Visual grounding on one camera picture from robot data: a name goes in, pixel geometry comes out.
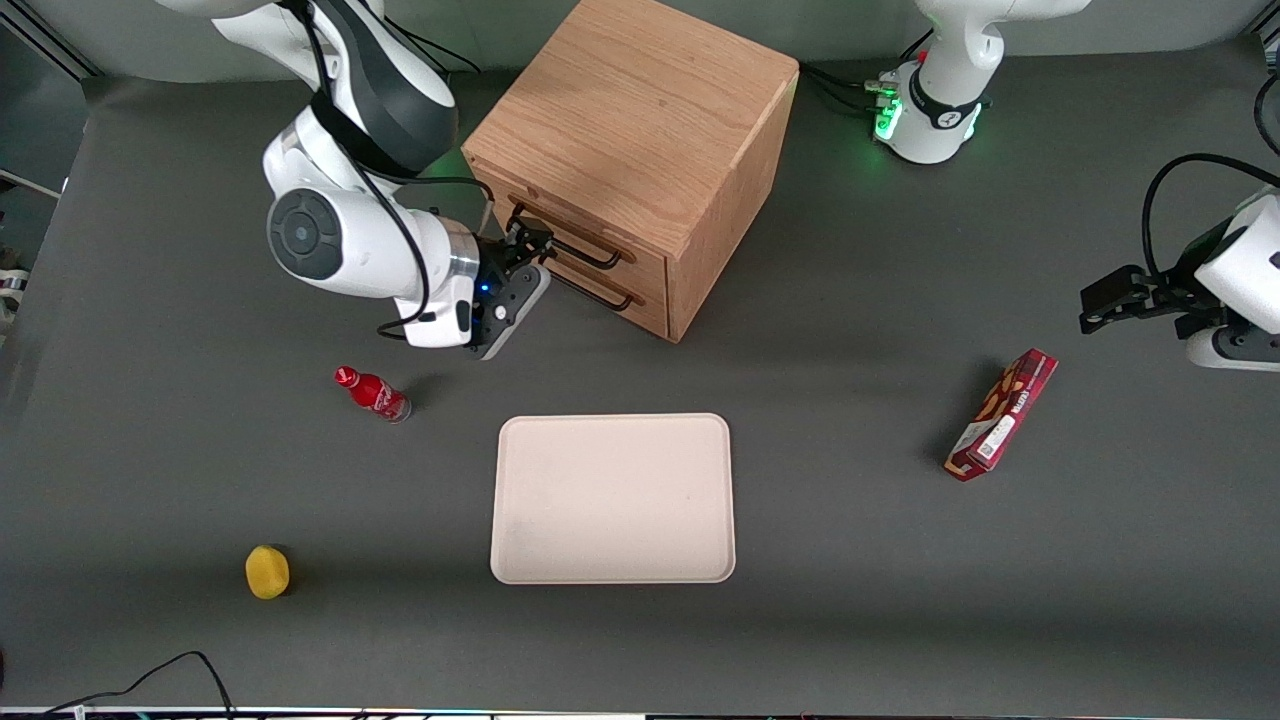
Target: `black cable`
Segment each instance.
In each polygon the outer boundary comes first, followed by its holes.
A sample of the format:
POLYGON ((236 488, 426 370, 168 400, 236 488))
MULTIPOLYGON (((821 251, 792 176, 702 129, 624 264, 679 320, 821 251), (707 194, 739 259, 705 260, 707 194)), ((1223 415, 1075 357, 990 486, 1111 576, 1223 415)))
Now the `black cable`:
POLYGON ((421 53, 428 60, 431 61, 433 65, 435 65, 433 69, 435 69, 442 76, 448 76, 449 74, 449 69, 444 67, 444 63, 442 63, 439 60, 439 58, 436 58, 435 55, 431 55, 430 50, 428 50, 426 47, 422 47, 422 44, 420 44, 419 41, 413 40, 412 37, 408 37, 408 36, 406 36, 406 37, 408 38, 410 42, 413 44, 413 47, 416 47, 419 53, 421 53))
POLYGON ((932 27, 929 28, 929 32, 922 35, 920 38, 916 40, 915 42, 913 42, 910 47, 908 47, 906 50, 902 50, 902 54, 899 55, 897 59, 899 60, 905 60, 905 59, 910 58, 911 54, 915 53, 916 50, 919 50, 920 46, 924 45, 924 41, 928 40, 929 37, 933 37, 933 28, 932 27))
POLYGON ((374 177, 379 177, 379 178, 383 178, 385 181, 390 181, 390 182, 399 183, 399 184, 470 184, 470 186, 474 186, 474 187, 479 187, 484 192, 485 199, 489 202, 494 202, 493 188, 490 188, 486 183, 484 183, 481 181, 477 181, 475 178, 468 178, 468 177, 463 177, 463 176, 457 176, 457 177, 434 177, 434 178, 402 178, 402 177, 397 177, 397 176, 392 176, 392 174, 388 174, 388 173, 383 173, 383 172, 375 170, 375 169, 372 169, 372 168, 370 168, 367 165, 362 165, 362 167, 364 167, 365 172, 367 172, 369 174, 371 174, 374 177))
POLYGON ((827 81, 827 82, 829 82, 832 85, 838 85, 840 87, 849 87, 849 88, 854 88, 854 90, 861 90, 863 88, 863 83, 860 83, 860 82, 852 82, 852 81, 847 81, 847 79, 845 79, 842 77, 833 76, 833 74, 828 73, 827 70, 824 70, 822 68, 817 68, 814 65, 810 65, 809 63, 800 63, 800 72, 803 72, 803 73, 805 73, 808 76, 813 76, 815 78, 822 78, 822 79, 824 79, 824 81, 827 81))
POLYGON ((463 58, 462 55, 458 55, 457 53, 454 53, 453 50, 449 50, 448 47, 440 45, 439 42, 431 42, 430 40, 422 37, 421 35, 417 35, 416 32, 410 32, 410 31, 404 29, 403 27, 401 27, 399 23, 397 23, 396 20, 393 20, 390 18, 387 18, 387 24, 389 24, 393 28, 396 28, 396 29, 401 31, 402 33, 404 33, 406 37, 411 37, 413 40, 419 40, 421 42, 425 42, 425 44, 430 45, 431 47, 435 47, 440 53, 444 53, 447 55, 452 55, 452 56, 457 58, 458 60, 462 60, 467 65, 471 65, 471 69, 475 70, 476 73, 480 72, 480 65, 472 63, 471 60, 463 58))
POLYGON ((1174 295, 1172 288, 1169 287, 1169 281, 1165 279, 1164 273, 1161 273, 1160 268, 1156 265, 1156 252, 1152 250, 1151 242, 1151 210, 1156 202, 1156 192, 1160 190, 1160 183, 1162 183, 1165 178, 1169 177, 1169 173, 1174 172, 1175 168, 1185 165, 1187 163, 1211 163, 1215 165, 1222 165, 1276 187, 1280 187, 1280 176, 1274 176, 1257 165, 1251 165, 1243 160, 1236 160, 1235 158, 1228 158, 1213 152, 1192 152, 1189 155, 1183 155, 1181 158, 1174 158, 1166 163, 1165 167, 1156 173, 1156 177, 1151 179, 1151 184, 1147 186, 1147 197, 1142 201, 1142 256, 1147 261, 1147 274, 1151 275, 1152 281, 1155 281, 1156 287, 1158 287, 1180 310, 1192 315, 1203 315, 1203 309, 1196 307, 1190 302, 1187 302, 1187 300, 1181 296, 1174 295))
POLYGON ((1267 17, 1253 23, 1253 32, 1262 32, 1262 28, 1266 27, 1266 24, 1270 23, 1276 14, 1280 14, 1280 6, 1272 8, 1271 12, 1267 13, 1267 17))
POLYGON ((1267 143, 1267 147, 1270 147, 1276 155, 1280 155, 1280 146, 1277 146, 1275 138, 1271 137, 1271 131, 1267 129, 1266 120, 1262 117, 1262 106, 1266 104, 1267 92, 1271 90, 1271 86, 1276 83, 1276 77, 1277 76, 1272 73, 1272 76, 1267 78, 1267 82, 1262 83, 1262 87, 1258 88, 1257 97, 1253 99, 1253 124, 1258 127, 1258 135, 1262 136, 1262 141, 1267 143))
POLYGON ((860 105, 858 102, 854 102, 852 100, 849 100, 847 97, 841 97, 838 92, 836 92, 835 90, 827 87, 820 81, 815 81, 814 82, 814 87, 817 87, 818 90, 820 90, 822 94, 826 95, 827 97, 831 97, 832 100, 835 100, 836 102, 844 105, 845 108, 849 108, 850 110, 856 110, 859 113, 870 113, 870 111, 876 110, 876 108, 872 106, 872 105, 860 105))
POLYGON ((151 675, 155 675, 160 670, 164 670, 165 667, 168 667, 168 666, 173 665, 174 662, 182 660, 183 657, 188 657, 188 656, 198 657, 200 661, 205 664, 205 667, 209 670, 209 674, 212 675, 212 678, 214 678, 214 683, 218 685, 218 694, 219 694, 219 697, 223 701, 223 710, 227 712, 227 720, 232 720, 234 717, 234 714, 232 712, 232 707, 234 706, 234 703, 232 702, 230 694, 228 694, 228 692, 227 692, 227 685, 223 684, 223 679, 218 675, 218 670, 214 669, 214 664, 210 662, 209 657, 204 652, 200 652, 198 650, 188 650, 187 652, 177 655, 177 656, 174 656, 174 657, 172 657, 172 659, 161 662, 160 665, 156 665, 155 667, 152 667, 152 669, 147 670, 146 673, 143 673, 141 678, 138 678, 137 680, 133 680, 133 684, 129 685, 129 687, 127 687, 127 688, 124 688, 123 691, 113 691, 113 692, 87 694, 84 697, 76 698, 76 700, 69 701, 69 702, 64 702, 61 705, 55 705, 54 707, 50 707, 49 710, 46 710, 44 712, 36 714, 35 716, 36 717, 47 717, 50 715, 55 715, 58 712, 61 712, 61 711, 67 710, 68 707, 76 707, 78 705, 86 705, 86 703, 93 702, 95 700, 102 700, 105 697, 122 697, 122 696, 127 696, 131 692, 136 691, 138 688, 138 685, 141 685, 142 683, 145 683, 147 680, 147 678, 150 678, 151 675))
MULTIPOLYGON (((311 42, 311 54, 315 55, 316 59, 316 72, 320 73, 320 82, 319 82, 320 92, 329 100, 329 102, 333 102, 333 88, 330 87, 329 82, 329 72, 325 68, 324 50, 321 50, 320 47, 320 38, 319 36, 316 36, 315 22, 314 18, 311 17, 311 12, 314 12, 311 9, 311 4, 308 3, 305 6, 292 4, 291 9, 296 15, 298 15, 298 22, 302 23, 303 29, 306 29, 307 32, 307 40, 311 42)), ((387 215, 390 217, 390 219, 396 223, 396 227, 399 228, 401 234, 404 236, 404 243, 408 245, 408 250, 413 255, 413 264, 417 265, 417 274, 419 278, 421 278, 422 281, 422 302, 419 305, 417 311, 410 315, 408 318, 401 318, 398 320, 392 320, 389 323, 383 323, 378 325, 378 334, 381 337, 389 340, 407 340, 403 334, 396 334, 388 331, 402 328, 410 323, 415 323, 417 322, 419 318, 421 318, 426 313, 426 306, 431 300, 431 286, 426 274, 426 259, 422 258, 422 250, 417 246, 417 242, 413 240, 413 233, 408 231, 408 227, 404 224, 404 220, 399 217, 399 213, 397 213, 396 208, 392 206, 390 200, 388 200, 387 196, 383 195, 383 191, 379 190, 378 184, 374 183, 372 178, 369 177, 369 173, 365 170, 364 165, 357 163, 356 159, 351 156, 351 152, 346 147, 343 147, 342 143, 337 141, 337 138, 334 140, 334 145, 338 146, 338 150, 340 150, 343 155, 346 155, 347 161, 349 161, 351 167, 356 169, 356 174, 360 176, 360 179, 365 183, 366 187, 369 187, 369 191, 372 193, 374 199, 378 200, 378 204, 383 206, 383 210, 387 211, 387 215)))

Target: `bottle cap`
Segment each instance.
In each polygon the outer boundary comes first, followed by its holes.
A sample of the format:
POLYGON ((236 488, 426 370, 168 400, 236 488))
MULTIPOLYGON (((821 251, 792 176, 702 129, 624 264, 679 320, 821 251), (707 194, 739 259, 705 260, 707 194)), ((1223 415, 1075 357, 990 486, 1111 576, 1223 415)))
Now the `bottle cap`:
POLYGON ((360 373, 357 373, 353 368, 343 365, 334 372, 333 379, 342 387, 356 387, 356 383, 360 382, 360 373))

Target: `gray table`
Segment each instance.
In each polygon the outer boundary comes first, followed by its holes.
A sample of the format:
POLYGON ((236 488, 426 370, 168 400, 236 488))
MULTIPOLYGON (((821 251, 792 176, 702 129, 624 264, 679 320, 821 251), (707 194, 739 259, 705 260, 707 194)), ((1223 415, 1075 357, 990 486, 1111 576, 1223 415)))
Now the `gray table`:
MULTIPOLYGON (((777 190, 684 343, 556 288, 490 364, 380 341, 387 302, 271 261, 259 154, 301 86, 93 85, 0 357, 5 702, 200 648, 257 706, 1274 717, 1277 379, 1192 366, 1166 320, 1075 323, 1079 288, 1139 258, 1165 160, 1275 167, 1249 115, 1263 77, 1248 41, 1014 59, 937 168, 806 85, 777 190), (997 473, 956 483, 941 456, 1032 346, 1059 374, 997 473), (342 363, 417 415, 352 407, 342 363), (677 411, 733 428, 728 582, 490 577, 506 419, 677 411), (296 596, 244 588, 262 542, 293 548, 296 596)), ((509 78, 465 79, 472 127, 509 78)), ((1172 178, 1161 252, 1253 190, 1172 178)), ((134 701, 215 697, 192 665, 134 701)))

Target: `wooden cabinet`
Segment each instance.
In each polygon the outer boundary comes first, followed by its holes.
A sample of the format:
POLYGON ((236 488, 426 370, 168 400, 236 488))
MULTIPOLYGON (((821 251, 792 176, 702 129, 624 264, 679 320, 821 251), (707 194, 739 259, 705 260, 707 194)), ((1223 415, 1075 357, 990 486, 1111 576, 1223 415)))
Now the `wooden cabinet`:
POLYGON ((548 266, 678 342, 773 187, 799 67, 654 0, 581 0, 462 145, 548 266))

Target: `black metal handle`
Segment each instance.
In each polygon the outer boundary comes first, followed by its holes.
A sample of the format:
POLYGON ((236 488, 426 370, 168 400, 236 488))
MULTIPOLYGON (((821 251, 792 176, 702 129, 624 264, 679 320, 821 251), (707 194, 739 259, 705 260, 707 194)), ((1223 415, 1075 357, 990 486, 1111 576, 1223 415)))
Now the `black metal handle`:
MULTIPOLYGON (((524 213, 527 209, 530 209, 530 208, 527 205, 525 205, 525 202, 522 200, 520 200, 520 201, 516 201, 516 206, 511 210, 511 214, 513 217, 515 215, 520 215, 521 213, 524 213)), ((622 259, 622 251, 621 250, 614 250, 613 254, 609 255, 608 260, 598 260, 595 258, 591 258, 586 252, 582 252, 581 250, 579 250, 579 249, 576 249, 576 247, 573 247, 573 246, 571 246, 571 245, 566 243, 564 241, 562 241, 559 238, 556 238, 556 237, 552 238, 552 247, 554 247, 556 250, 562 250, 562 251, 567 252, 570 256, 572 256, 572 258, 575 258, 577 260, 581 260, 582 263, 585 263, 585 264, 595 268, 596 270, 612 270, 618 264, 618 260, 622 259)))
POLYGON ((573 258, 576 258, 576 259, 586 263, 588 265, 595 268, 596 270, 612 270, 613 266, 618 264, 618 260, 622 259, 622 252, 620 252, 617 250, 613 251, 613 255, 609 255, 608 260, 596 260, 595 258, 591 258, 586 252, 582 252, 581 250, 579 250, 579 249, 576 249, 576 247, 573 247, 571 245, 566 245, 566 243, 561 242, 559 240, 553 240, 552 245, 556 246, 556 250, 563 250, 564 252, 568 252, 571 256, 573 256, 573 258))
MULTIPOLYGON (((547 256, 540 258, 538 260, 538 263, 539 264, 545 264, 547 263, 547 256)), ((632 296, 628 292, 627 296, 622 299, 622 302, 609 302, 608 300, 600 297, 599 295, 595 295, 594 292, 591 292, 591 291, 586 290, 585 287, 577 284, 576 282, 566 278, 564 275, 561 275, 561 274, 557 274, 557 273, 552 273, 552 277, 556 278, 556 279, 558 279, 559 282, 567 284, 570 287, 570 290, 573 290, 576 292, 580 292, 580 293, 588 296, 589 299, 594 300, 595 302, 599 302, 600 305, 604 305, 605 307, 608 307, 609 310, 613 310, 614 313, 621 313, 621 311, 626 310, 627 307, 631 307, 631 304, 635 301, 635 296, 632 296)))

